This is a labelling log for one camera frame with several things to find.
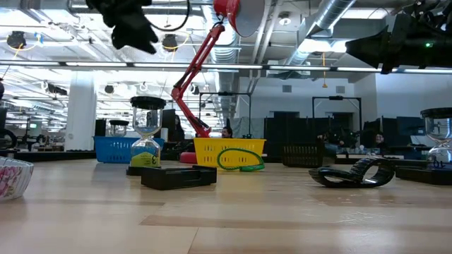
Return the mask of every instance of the person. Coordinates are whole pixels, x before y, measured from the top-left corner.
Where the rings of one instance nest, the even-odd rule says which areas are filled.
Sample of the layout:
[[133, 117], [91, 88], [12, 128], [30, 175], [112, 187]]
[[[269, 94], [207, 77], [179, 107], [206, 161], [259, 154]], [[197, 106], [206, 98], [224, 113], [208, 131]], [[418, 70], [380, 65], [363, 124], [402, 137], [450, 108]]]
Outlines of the person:
[[185, 132], [184, 129], [181, 126], [181, 119], [179, 118], [178, 115], [176, 115], [176, 119], [175, 119], [175, 130], [174, 133], [172, 135], [172, 139], [171, 141], [173, 142], [179, 142], [179, 141], [183, 141], [185, 140]]
[[378, 132], [375, 135], [375, 148], [380, 148], [380, 151], [386, 151], [388, 149], [388, 144], [384, 142], [384, 136], [382, 132]]
[[221, 130], [221, 138], [232, 138], [232, 129], [229, 126], [224, 127]]

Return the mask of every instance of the light wood surface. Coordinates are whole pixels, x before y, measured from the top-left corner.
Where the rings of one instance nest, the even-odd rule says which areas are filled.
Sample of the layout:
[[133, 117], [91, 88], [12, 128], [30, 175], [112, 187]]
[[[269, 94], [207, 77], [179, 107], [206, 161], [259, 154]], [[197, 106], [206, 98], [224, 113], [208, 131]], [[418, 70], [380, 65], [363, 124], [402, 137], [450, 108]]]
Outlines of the light wood surface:
[[267, 164], [158, 191], [125, 168], [36, 163], [25, 196], [0, 203], [0, 253], [452, 253], [449, 187], [327, 189], [307, 169]]

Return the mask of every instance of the blue basket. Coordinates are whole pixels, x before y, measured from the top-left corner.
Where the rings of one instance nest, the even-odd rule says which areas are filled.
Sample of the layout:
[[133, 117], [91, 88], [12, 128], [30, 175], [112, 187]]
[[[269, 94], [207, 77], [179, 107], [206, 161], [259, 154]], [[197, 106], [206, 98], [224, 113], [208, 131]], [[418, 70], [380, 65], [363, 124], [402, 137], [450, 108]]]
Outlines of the blue basket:
[[[139, 138], [94, 137], [98, 162], [128, 164], [131, 147]], [[162, 138], [154, 138], [160, 148], [165, 144]]]

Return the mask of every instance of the ceiling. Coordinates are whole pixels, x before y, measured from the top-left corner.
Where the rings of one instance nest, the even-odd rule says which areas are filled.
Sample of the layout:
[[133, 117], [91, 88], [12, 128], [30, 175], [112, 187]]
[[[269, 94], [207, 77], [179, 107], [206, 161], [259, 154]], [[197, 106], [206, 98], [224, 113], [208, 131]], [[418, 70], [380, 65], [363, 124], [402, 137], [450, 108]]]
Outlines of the ceiling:
[[[65, 8], [69, 1], [59, 0], [61, 6], [54, 5], [47, 8], [45, 0], [41, 0], [41, 9], [20, 9], [14, 8], [14, 0], [0, 4], [0, 59], [20, 60], [20, 61], [101, 61], [101, 62], [175, 62], [188, 63], [199, 50], [201, 43], [206, 38], [210, 28], [212, 17], [206, 16], [206, 6], [211, 1], [191, 1], [192, 16], [187, 24], [179, 31], [174, 32], [179, 47], [176, 52], [167, 52], [161, 43], [155, 44], [157, 54], [150, 55], [140, 50], [124, 47], [115, 49], [111, 43], [112, 29], [108, 28], [102, 21], [102, 16], [86, 8], [83, 0], [73, 0], [70, 8]], [[264, 28], [262, 43], [258, 47], [259, 54], [262, 54], [262, 63], [272, 63], [277, 61], [284, 63], [298, 48], [302, 41], [299, 38], [300, 24], [303, 18], [314, 15], [318, 9], [320, 1], [281, 1], [277, 6], [276, 0], [267, 0], [269, 14]], [[378, 4], [372, 0], [358, 0], [350, 8], [343, 19], [335, 26], [332, 37], [316, 39], [327, 42], [329, 47], [326, 52], [312, 52], [309, 54], [304, 64], [313, 66], [366, 66], [364, 63], [348, 56], [342, 47], [333, 47], [334, 42], [345, 42], [352, 37], [363, 37], [360, 31], [368, 31], [368, 27], [373, 25], [375, 31], [379, 29], [378, 24], [388, 13], [397, 10], [401, 6], [410, 4], [412, 1], [389, 1], [380, 0]], [[149, 13], [146, 17], [155, 25], [160, 27], [171, 25], [178, 26], [183, 19], [183, 15], [168, 15], [172, 13], [173, 6], [178, 6], [178, 14], [184, 13], [184, 1], [153, 1], [154, 6], [160, 9], [146, 9]], [[283, 25], [281, 18], [273, 18], [274, 15], [284, 13], [290, 19], [290, 24]], [[274, 28], [271, 29], [272, 21], [275, 21]], [[356, 32], [352, 34], [350, 29], [345, 29], [347, 25], [356, 25]], [[25, 32], [27, 46], [25, 50], [17, 51], [7, 45], [6, 39], [12, 31]], [[160, 39], [166, 33], [156, 30]], [[226, 51], [233, 59], [230, 64], [250, 64], [256, 62], [253, 59], [255, 42], [258, 40], [259, 32], [247, 38], [236, 38], [233, 33], [227, 32], [222, 35], [220, 43], [214, 49], [213, 54], [207, 62], [225, 63], [222, 59], [217, 59], [215, 54]], [[268, 38], [267, 47], [264, 46], [265, 38]], [[49, 116], [58, 117], [58, 124], [54, 121], [46, 121], [45, 128], [57, 131], [64, 128], [67, 117], [68, 97], [49, 94], [45, 91], [47, 84], [53, 84], [71, 92], [71, 73], [74, 68], [31, 68], [27, 66], [0, 66], [0, 73], [6, 73], [4, 84], [6, 86], [4, 101], [10, 107], [8, 119], [13, 121], [23, 121], [28, 117], [40, 116], [40, 119], [52, 119]], [[193, 130], [189, 126], [183, 113], [175, 103], [171, 103], [172, 86], [182, 76], [180, 70], [165, 70], [163, 68], [154, 71], [136, 70], [105, 70], [95, 71], [100, 77], [101, 83], [98, 88], [97, 117], [106, 119], [128, 119], [130, 120], [131, 107], [128, 103], [130, 97], [135, 95], [149, 95], [166, 99], [168, 107], [177, 109], [177, 113], [182, 116], [184, 128], [188, 132]], [[198, 74], [194, 80], [201, 92], [218, 91], [240, 91], [239, 78], [235, 76], [248, 76], [248, 72], [203, 72]], [[352, 73], [332, 73], [331, 78], [350, 78]], [[302, 78], [318, 78], [321, 73], [304, 74]], [[112, 85], [115, 88], [113, 94], [105, 92], [105, 86]], [[186, 92], [184, 100], [188, 102], [189, 108], [198, 115], [199, 96], [192, 92]], [[203, 101], [207, 102], [202, 110], [202, 119], [217, 131], [225, 124], [225, 118], [234, 113], [237, 98], [228, 97], [220, 99], [212, 96], [207, 99], [205, 95]]]

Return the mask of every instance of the floral bowl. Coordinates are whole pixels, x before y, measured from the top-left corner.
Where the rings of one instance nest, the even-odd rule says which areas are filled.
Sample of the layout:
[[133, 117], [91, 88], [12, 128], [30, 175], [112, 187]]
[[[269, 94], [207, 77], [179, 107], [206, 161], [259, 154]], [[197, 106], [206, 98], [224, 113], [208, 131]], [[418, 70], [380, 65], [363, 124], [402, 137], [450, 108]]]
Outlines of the floral bowl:
[[0, 202], [19, 198], [28, 187], [33, 164], [0, 157]]

